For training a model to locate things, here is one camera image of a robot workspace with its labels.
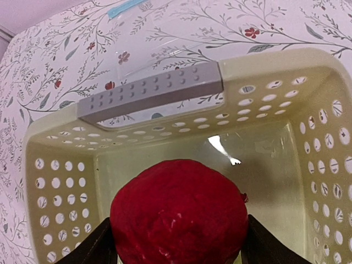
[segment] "basket hole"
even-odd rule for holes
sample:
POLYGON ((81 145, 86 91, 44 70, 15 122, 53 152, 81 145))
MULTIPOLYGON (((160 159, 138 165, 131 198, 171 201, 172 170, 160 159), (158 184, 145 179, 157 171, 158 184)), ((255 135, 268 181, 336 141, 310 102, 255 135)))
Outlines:
POLYGON ((67 196, 67 202, 69 205, 73 205, 76 201, 76 196, 74 194, 70 194, 67 196))
POLYGON ((277 97, 277 95, 267 95, 262 98, 263 102, 270 102, 274 100, 277 97))
POLYGON ((215 116, 216 119, 224 119, 224 118, 228 118, 230 115, 228 113, 224 113, 224 114, 218 114, 217 116, 215 116))
POLYGON ((301 77, 298 77, 296 79, 294 79, 291 84, 293 85, 300 85, 300 84, 303 84, 307 81, 307 77, 306 76, 301 76, 301 77))
POLYGON ((43 243, 44 243, 44 245, 46 245, 46 246, 51 245, 52 241, 53 241, 53 237, 52 237, 51 235, 49 235, 49 234, 46 234, 46 235, 43 237, 43 243))
POLYGON ((280 80, 276 80, 276 81, 272 81, 271 83, 267 84, 267 88, 268 89, 276 89, 279 88, 282 85, 282 81, 280 80))
POLYGON ((261 108, 259 108, 259 111, 267 111, 267 110, 271 109, 271 107, 272 107, 272 106, 269 106, 269 105, 267 105, 267 106, 262 106, 261 108))
POLYGON ((250 113, 250 112, 251 112, 250 109, 243 109, 243 110, 239 111, 237 114, 243 115, 243 114, 248 114, 248 113, 250 113))
POLYGON ((293 90, 293 91, 290 91, 290 92, 286 93, 285 97, 286 98, 292 98, 292 97, 295 97, 297 94, 298 94, 298 91, 297 90, 293 90))
POLYGON ((318 161, 318 170, 321 174, 325 173, 325 164, 322 161, 318 161))
POLYGON ((62 204, 62 198, 60 195, 56 195, 54 198, 53 198, 53 204, 55 206, 60 206, 62 204))
POLYGON ((57 189, 60 187, 60 179, 59 178, 53 178, 51 181, 51 185, 53 186, 54 189, 57 189))
POLYGON ((62 224, 64 221, 65 221, 64 214, 58 213, 58 214, 55 216, 55 222, 56 222, 56 223, 62 224))
POLYGON ((340 101, 334 100, 332 102, 332 112, 336 117, 340 117, 343 113, 343 107, 340 101))

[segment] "red object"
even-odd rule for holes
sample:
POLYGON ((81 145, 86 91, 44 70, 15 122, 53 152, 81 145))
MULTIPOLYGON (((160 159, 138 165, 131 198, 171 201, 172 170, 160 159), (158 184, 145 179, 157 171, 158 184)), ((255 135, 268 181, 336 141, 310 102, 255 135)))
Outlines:
POLYGON ((124 264, 225 264, 247 235, 244 198, 232 181, 199 162, 161 162, 114 198, 118 255, 124 264))

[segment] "gray handle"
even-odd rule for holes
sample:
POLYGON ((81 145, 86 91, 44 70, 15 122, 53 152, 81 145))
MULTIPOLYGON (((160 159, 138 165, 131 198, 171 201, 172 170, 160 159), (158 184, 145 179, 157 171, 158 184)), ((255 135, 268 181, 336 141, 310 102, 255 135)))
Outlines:
POLYGON ((173 70, 97 93, 78 102, 78 118, 96 124, 113 117, 223 91, 217 62, 173 70))

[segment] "circular hole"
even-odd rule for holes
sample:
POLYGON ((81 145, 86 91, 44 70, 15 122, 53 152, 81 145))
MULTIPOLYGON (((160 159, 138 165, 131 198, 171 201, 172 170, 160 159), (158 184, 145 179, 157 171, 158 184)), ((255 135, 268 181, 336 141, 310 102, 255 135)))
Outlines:
POLYGON ((310 129, 314 129, 315 128, 315 119, 314 117, 310 116, 308 118, 308 126, 310 129))
POLYGON ((92 138, 96 138, 98 136, 100 136, 99 134, 95 134, 95 133, 91 133, 91 134, 88 134, 88 136, 92 137, 92 138))
POLYGON ((328 195, 328 192, 329 192, 328 185, 326 185, 326 183, 322 183, 322 184, 321 184, 321 194, 322 194, 323 196, 327 196, 327 195, 328 195))
POLYGON ((84 171, 85 166, 83 162, 78 163, 77 167, 80 172, 84 171))
POLYGON ((37 158, 34 164, 37 169, 44 168, 44 160, 42 158, 37 158))
POLYGON ((293 84, 293 85, 300 85, 300 84, 305 83, 307 79, 308 79, 308 78, 305 77, 305 76, 298 77, 298 78, 294 79, 294 80, 291 82, 291 84, 293 84))
POLYGON ((267 84, 268 89, 276 89, 279 88, 282 85, 282 81, 272 81, 271 83, 267 84))
POLYGON ((88 196, 86 193, 82 193, 79 199, 81 200, 81 202, 85 203, 88 199, 88 196))
POLYGON ((40 218, 40 226, 47 227, 50 224, 49 216, 42 216, 40 218))
POLYGON ((70 194, 69 196, 67 196, 67 202, 69 205, 73 205, 76 201, 76 197, 74 196, 74 194, 70 194))
POLYGON ((326 204, 323 205, 323 214, 324 214, 325 217, 329 217, 330 216, 330 209, 329 209, 329 207, 326 204))
POLYGON ((243 86, 238 92, 242 95, 247 95, 254 92, 256 87, 254 85, 243 86))
POLYGON ((64 217, 64 214, 63 213, 58 213, 56 216, 55 216, 55 221, 56 223, 58 224, 62 224, 65 220, 65 217, 64 217))
POLYGON ((92 231, 92 225, 91 224, 86 224, 84 226, 84 231, 88 234, 92 231))
POLYGON ((300 123, 299 129, 303 135, 306 134, 306 126, 303 122, 300 123))
POLYGON ((262 98, 262 101, 263 102, 270 102, 270 101, 274 100, 276 97, 277 97, 277 95, 267 95, 262 98))
POLYGON ((43 237, 43 243, 44 243, 44 245, 46 245, 46 246, 51 245, 52 241, 53 241, 53 237, 52 237, 51 235, 49 235, 49 234, 46 234, 46 235, 43 237))
POLYGON ((73 168, 72 162, 71 161, 66 161, 65 169, 70 172, 72 170, 72 168, 73 168))
POLYGON ((69 136, 69 135, 71 135, 71 133, 67 132, 67 131, 62 131, 62 132, 59 133, 59 135, 60 136, 69 136))
POLYGON ((314 144, 315 151, 319 152, 321 150, 320 140, 319 139, 314 139, 313 144, 314 144))
POLYGON ((72 235, 73 235, 75 238, 79 236, 79 233, 80 233, 79 227, 74 227, 74 228, 72 229, 72 235))
POLYGON ((343 221, 343 212, 340 208, 335 209, 335 220, 338 223, 342 223, 343 221))
POLYGON ((286 110, 279 110, 279 111, 275 112, 275 114, 283 114, 284 112, 286 112, 286 110))
POLYGON ((162 127, 162 126, 157 126, 157 127, 153 128, 152 130, 153 130, 153 131, 162 131, 162 130, 164 130, 164 129, 165 129, 165 128, 162 127))
POLYGON ((320 224, 318 222, 318 220, 314 220, 314 229, 316 232, 319 232, 320 231, 320 224))
POLYGON ((269 109, 271 109, 271 106, 262 106, 261 108, 259 108, 259 111, 267 111, 267 110, 269 110, 269 109))
POLYGON ((186 125, 186 123, 184 123, 184 122, 177 122, 177 123, 172 124, 172 126, 174 128, 180 128, 180 127, 183 127, 185 125, 186 125))
POLYGON ((48 200, 45 197, 41 196, 38 198, 37 204, 39 208, 43 209, 47 206, 48 200))
POLYGON ((224 119, 228 118, 230 115, 229 114, 218 114, 215 118, 216 119, 224 119))
POLYGON ((330 227, 327 226, 326 224, 324 225, 323 227, 323 232, 324 232, 324 235, 329 238, 330 237, 330 227))
POLYGON ((243 121, 246 121, 248 119, 249 119, 249 117, 240 117, 240 118, 237 119, 237 121, 238 122, 243 122, 243 121))
POLYGON ((239 101, 238 105, 239 106, 249 106, 251 103, 253 103, 253 99, 244 99, 242 101, 239 101))
POLYGON ((55 206, 60 206, 62 203, 62 198, 60 195, 56 195, 54 198, 53 198, 53 204, 55 206))
POLYGON ((328 122, 328 113, 324 109, 320 109, 319 119, 322 124, 326 124, 328 122))
POLYGON ((340 117, 343 113, 343 107, 340 101, 334 100, 332 102, 332 112, 336 117, 340 117))
POLYGON ((292 102, 288 101, 288 102, 283 102, 282 104, 280 104, 280 107, 286 107, 289 106, 290 104, 292 104, 292 102))
POLYGON ((339 163, 334 158, 330 159, 330 170, 333 174, 336 174, 339 172, 339 163))
POLYGON ((210 125, 204 124, 204 125, 199 125, 198 129, 206 129, 208 127, 210 127, 210 125))
POLYGON ((307 154, 310 153, 310 146, 309 146, 309 143, 306 141, 304 142, 304 150, 307 154))
POLYGON ((81 186, 81 187, 86 186, 86 179, 85 179, 85 178, 80 178, 80 179, 78 180, 78 184, 79 184, 79 186, 81 186))
POLYGON ((251 112, 250 109, 243 109, 243 110, 239 111, 237 114, 243 115, 243 114, 248 114, 249 112, 251 112))
POLYGON ((191 131, 191 129, 189 128, 181 128, 180 130, 178 130, 180 133, 185 133, 185 132, 189 132, 191 131))
POLYGON ((314 173, 314 165, 311 161, 308 162, 308 171, 310 172, 310 174, 314 173))
POLYGON ((72 128, 74 131, 86 131, 86 129, 83 126, 76 126, 75 128, 72 128))
POLYGON ((82 211, 82 216, 83 216, 84 218, 87 218, 87 217, 89 216, 89 210, 88 210, 87 208, 83 209, 83 211, 82 211))
POLYGON ((160 136, 170 136, 172 135, 171 132, 163 132, 163 133, 160 133, 160 136))
POLYGON ((73 221, 76 221, 77 218, 78 218, 78 214, 77 214, 77 211, 73 210, 70 212, 69 214, 69 218, 70 220, 73 222, 73 221))
POLYGON ((351 136, 347 128, 340 128, 339 137, 343 145, 348 145, 351 140, 351 136))
POLYGON ((263 117, 266 117, 267 115, 268 115, 267 113, 258 114, 256 118, 263 118, 263 117))
POLYGON ((342 198, 341 186, 337 183, 333 185, 333 193, 336 199, 340 200, 342 198))
POLYGON ((56 253, 54 251, 49 252, 46 259, 49 263, 54 263, 56 260, 56 253))
POLYGON ((53 186, 53 188, 57 189, 60 187, 60 179, 59 178, 53 178, 51 180, 51 185, 53 186))
POLYGON ((297 94, 298 94, 298 91, 297 90, 293 90, 291 92, 286 93, 285 97, 286 98, 292 98, 292 97, 296 96, 297 94))
POLYGON ((316 201, 313 202, 313 210, 316 213, 319 211, 319 204, 316 201))
POLYGON ((310 186, 311 186, 312 192, 313 192, 314 194, 316 194, 316 193, 318 192, 317 184, 316 184, 314 181, 312 181, 312 183, 311 183, 310 186))
POLYGON ((217 123, 217 125, 227 125, 228 123, 230 123, 230 122, 227 121, 227 120, 223 120, 223 121, 219 121, 219 122, 217 123))
POLYGON ((73 184, 74 184, 74 181, 73 181, 73 179, 70 177, 70 178, 67 178, 67 180, 66 180, 66 186, 68 187, 68 188, 72 188, 73 187, 73 184))
POLYGON ((327 257, 330 255, 330 248, 329 248, 329 246, 327 244, 324 244, 323 252, 324 252, 324 255, 327 256, 327 257))
POLYGON ((45 180, 43 178, 38 178, 35 180, 35 186, 38 189, 43 189, 45 187, 45 180))
POLYGON ((71 250, 68 246, 64 247, 61 251, 63 257, 66 257, 68 254, 70 254, 70 252, 71 250))
POLYGON ((207 118, 197 118, 194 119, 193 122, 194 123, 204 123, 206 120, 208 120, 207 118))
POLYGON ((144 140, 151 140, 153 138, 155 138, 155 137, 154 136, 144 136, 143 137, 144 140))
POLYGON ((328 149, 332 149, 334 147, 334 138, 330 133, 325 135, 325 145, 328 149))
POLYGON ((58 237, 61 242, 65 241, 67 239, 67 231, 61 230, 58 234, 58 237))
POLYGON ((342 258, 339 252, 334 253, 334 262, 335 264, 341 264, 342 258))
POLYGON ((318 161, 318 170, 321 174, 325 173, 325 164, 322 161, 318 161))

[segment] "laundry basket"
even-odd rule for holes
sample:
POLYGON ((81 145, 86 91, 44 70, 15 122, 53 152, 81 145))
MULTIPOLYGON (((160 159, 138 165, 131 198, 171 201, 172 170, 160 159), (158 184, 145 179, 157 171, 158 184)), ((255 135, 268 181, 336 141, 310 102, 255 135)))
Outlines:
POLYGON ((191 158, 233 180, 249 213, 300 256, 351 263, 351 88, 329 54, 296 49, 169 71, 37 120, 23 171, 38 262, 74 250, 141 171, 191 158), (224 103, 214 107, 115 129, 99 123, 219 92, 224 103))

